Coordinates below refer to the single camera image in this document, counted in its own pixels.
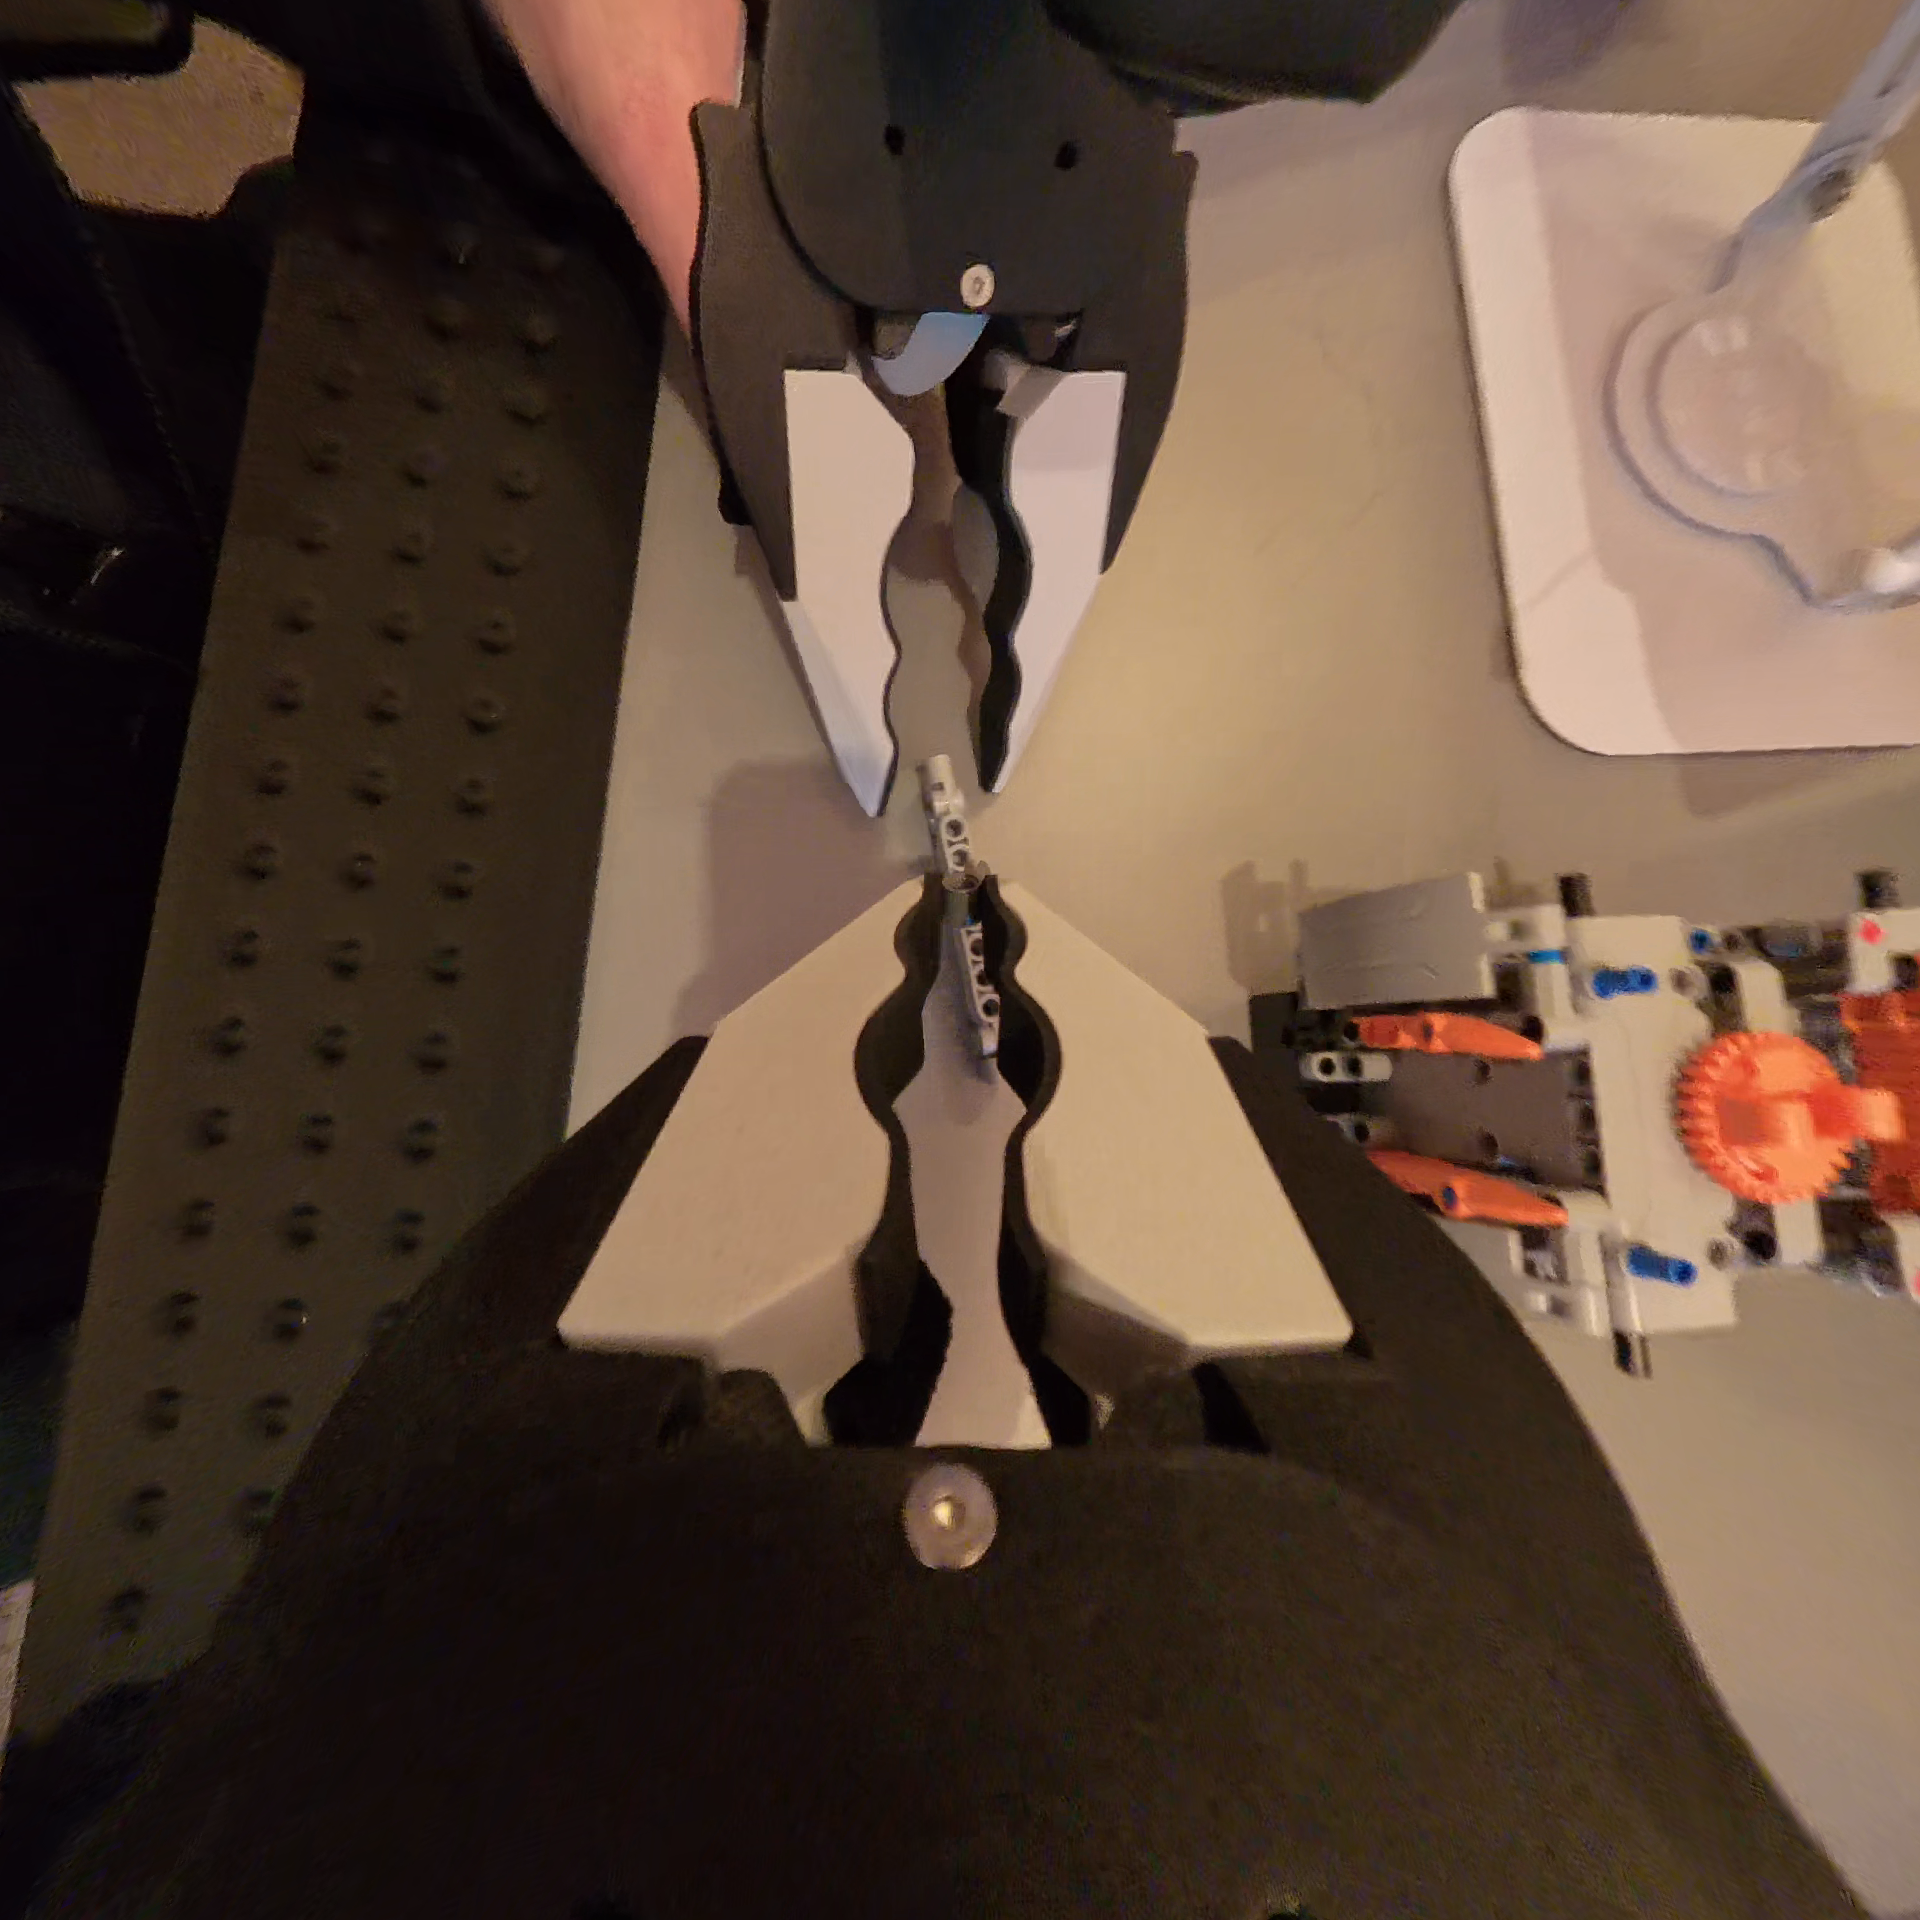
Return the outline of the grey long toy brick beam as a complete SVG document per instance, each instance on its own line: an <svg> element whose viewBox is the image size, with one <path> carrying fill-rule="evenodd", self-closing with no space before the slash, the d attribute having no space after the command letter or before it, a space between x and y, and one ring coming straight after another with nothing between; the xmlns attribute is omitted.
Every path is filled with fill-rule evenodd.
<svg viewBox="0 0 1920 1920"><path fill-rule="evenodd" d="M1000 987L986 954L978 895L989 868L973 852L969 803L945 754L918 764L918 795L933 872L943 890L943 937L955 975L955 1003L978 1080L999 1067Z"/></svg>

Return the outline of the white metal board stand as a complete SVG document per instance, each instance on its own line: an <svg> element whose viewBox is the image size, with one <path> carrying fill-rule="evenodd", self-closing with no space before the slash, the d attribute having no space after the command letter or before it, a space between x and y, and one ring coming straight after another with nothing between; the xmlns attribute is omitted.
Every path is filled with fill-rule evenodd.
<svg viewBox="0 0 1920 1920"><path fill-rule="evenodd" d="M1808 608L1754 543L1619 461L1630 327L1705 279L1810 122L1504 108L1447 170L1519 688L1600 757L1871 753L1917 738L1914 608Z"/></svg>

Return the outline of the grey orange toy brick model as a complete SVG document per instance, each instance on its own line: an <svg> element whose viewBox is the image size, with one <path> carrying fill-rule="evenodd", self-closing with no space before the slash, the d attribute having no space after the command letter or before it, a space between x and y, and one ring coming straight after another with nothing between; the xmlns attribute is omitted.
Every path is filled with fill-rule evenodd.
<svg viewBox="0 0 1920 1920"><path fill-rule="evenodd" d="M1890 872L1840 919L1607 917L1578 874L1504 903L1496 997L1313 1012L1250 997L1288 1072L1511 1311L1605 1338L1728 1331L1744 1276L1917 1292L1917 912Z"/></svg>

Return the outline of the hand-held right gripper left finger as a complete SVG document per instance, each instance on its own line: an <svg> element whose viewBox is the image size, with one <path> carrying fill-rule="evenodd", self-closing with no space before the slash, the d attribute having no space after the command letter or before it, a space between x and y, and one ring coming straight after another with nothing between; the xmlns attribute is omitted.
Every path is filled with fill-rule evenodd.
<svg viewBox="0 0 1920 1920"><path fill-rule="evenodd" d="M898 940L935 879L898 885L709 1036L560 1313L575 1353L697 1361L771 1378L810 1444L864 1361L856 1260L894 1148L856 1040L904 986Z"/></svg>

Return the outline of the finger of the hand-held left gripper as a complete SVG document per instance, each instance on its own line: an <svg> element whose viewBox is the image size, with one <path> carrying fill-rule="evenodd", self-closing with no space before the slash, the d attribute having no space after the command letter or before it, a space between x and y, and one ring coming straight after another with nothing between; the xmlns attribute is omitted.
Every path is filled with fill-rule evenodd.
<svg viewBox="0 0 1920 1920"><path fill-rule="evenodd" d="M822 738L864 816L888 804L901 644L883 571L909 514L917 450L853 368L784 373L794 583L784 620Z"/></svg>
<svg viewBox="0 0 1920 1920"><path fill-rule="evenodd" d="M945 383L953 465L992 543L975 698L989 794L1009 781L1110 562L1125 392L1119 370L960 368Z"/></svg>

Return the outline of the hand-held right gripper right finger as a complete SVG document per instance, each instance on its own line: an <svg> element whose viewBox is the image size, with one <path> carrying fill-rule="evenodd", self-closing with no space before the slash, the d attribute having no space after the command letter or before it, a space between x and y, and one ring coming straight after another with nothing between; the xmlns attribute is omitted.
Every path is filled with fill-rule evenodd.
<svg viewBox="0 0 1920 1920"><path fill-rule="evenodd" d="M1043 1444L1223 1361L1342 1353L1353 1321L1210 1039L1019 883L983 880L999 997L995 1288Z"/></svg>

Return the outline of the grey curved toy brick panel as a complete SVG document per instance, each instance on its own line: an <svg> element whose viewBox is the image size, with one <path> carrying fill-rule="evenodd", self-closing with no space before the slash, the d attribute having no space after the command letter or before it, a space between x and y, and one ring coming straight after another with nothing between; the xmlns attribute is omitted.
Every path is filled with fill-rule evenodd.
<svg viewBox="0 0 1920 1920"><path fill-rule="evenodd" d="M1303 1003L1333 1012L1493 1002L1487 924L1473 872L1313 903L1297 917Z"/></svg>

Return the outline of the person's left hand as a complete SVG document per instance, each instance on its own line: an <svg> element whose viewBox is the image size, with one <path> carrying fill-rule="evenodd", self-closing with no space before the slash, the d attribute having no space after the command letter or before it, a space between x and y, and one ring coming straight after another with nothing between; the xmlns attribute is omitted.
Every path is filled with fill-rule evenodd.
<svg viewBox="0 0 1920 1920"><path fill-rule="evenodd" d="M699 105L734 105L747 56L737 2L489 2L538 105L627 220L689 336L704 220Z"/></svg>

